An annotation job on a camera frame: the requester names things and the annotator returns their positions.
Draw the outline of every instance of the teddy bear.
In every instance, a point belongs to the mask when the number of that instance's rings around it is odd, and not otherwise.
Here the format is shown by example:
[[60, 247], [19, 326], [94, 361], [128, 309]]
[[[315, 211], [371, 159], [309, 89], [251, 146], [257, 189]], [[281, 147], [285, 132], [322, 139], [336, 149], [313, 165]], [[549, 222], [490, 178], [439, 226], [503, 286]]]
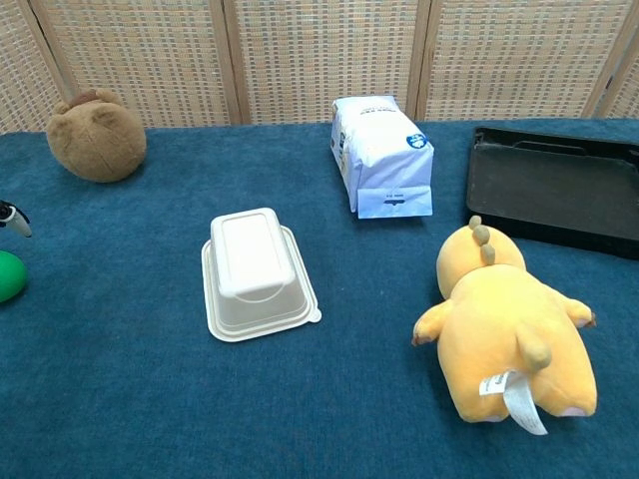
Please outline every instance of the teddy bear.
[[554, 416], [590, 416], [597, 389], [577, 328], [595, 314], [526, 270], [523, 255], [503, 232], [474, 216], [442, 245], [436, 261], [444, 302], [413, 328], [412, 344], [437, 343], [452, 401], [467, 422], [505, 419], [501, 395], [481, 395], [486, 378], [519, 371], [534, 404]]
[[96, 183], [127, 178], [142, 164], [147, 149], [141, 120], [106, 89], [89, 90], [56, 105], [47, 142], [65, 169]]

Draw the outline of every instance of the blue fabric surface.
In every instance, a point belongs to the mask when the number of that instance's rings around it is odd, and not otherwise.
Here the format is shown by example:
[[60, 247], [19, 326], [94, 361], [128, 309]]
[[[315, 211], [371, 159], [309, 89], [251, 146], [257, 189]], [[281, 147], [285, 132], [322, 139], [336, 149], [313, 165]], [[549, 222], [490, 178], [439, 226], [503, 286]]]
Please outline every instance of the blue fabric surface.
[[[639, 121], [482, 122], [637, 141]], [[435, 146], [430, 218], [359, 221], [330, 125], [148, 131], [144, 168], [95, 185], [42, 134], [0, 137], [0, 198], [33, 237], [0, 232], [29, 270], [0, 304], [4, 477], [633, 477], [639, 470], [639, 261], [517, 239], [529, 270], [597, 313], [582, 331], [599, 405], [467, 424], [436, 347], [410, 345], [440, 302], [434, 262], [465, 221], [476, 123], [419, 124]], [[301, 249], [323, 318], [214, 339], [200, 253], [213, 217], [273, 208]]]

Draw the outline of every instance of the brown plush toy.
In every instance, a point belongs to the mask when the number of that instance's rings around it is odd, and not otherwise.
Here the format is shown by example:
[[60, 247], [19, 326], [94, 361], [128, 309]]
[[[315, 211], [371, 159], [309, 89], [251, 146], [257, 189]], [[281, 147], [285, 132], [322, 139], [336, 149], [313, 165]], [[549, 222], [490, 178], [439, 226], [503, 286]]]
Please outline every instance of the brown plush toy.
[[147, 139], [140, 119], [113, 92], [96, 89], [59, 103], [47, 126], [54, 157], [69, 172], [97, 183], [131, 175], [144, 161]]

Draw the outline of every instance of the green ball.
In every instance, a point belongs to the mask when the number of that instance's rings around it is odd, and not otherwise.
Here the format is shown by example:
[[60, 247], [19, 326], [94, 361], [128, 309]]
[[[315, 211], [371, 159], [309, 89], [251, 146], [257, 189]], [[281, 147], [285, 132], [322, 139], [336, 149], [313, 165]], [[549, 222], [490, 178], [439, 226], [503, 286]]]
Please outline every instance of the green ball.
[[0, 251], [0, 302], [11, 299], [27, 283], [27, 268], [20, 258]]

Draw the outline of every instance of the white label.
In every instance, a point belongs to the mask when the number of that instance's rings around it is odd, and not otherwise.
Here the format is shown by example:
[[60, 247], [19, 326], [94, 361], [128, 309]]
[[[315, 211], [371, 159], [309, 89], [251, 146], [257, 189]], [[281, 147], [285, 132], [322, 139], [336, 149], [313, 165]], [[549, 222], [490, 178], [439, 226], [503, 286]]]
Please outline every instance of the white label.
[[537, 436], [548, 434], [532, 400], [530, 385], [525, 374], [507, 371], [488, 377], [479, 384], [479, 395], [503, 394], [503, 402], [514, 421]]

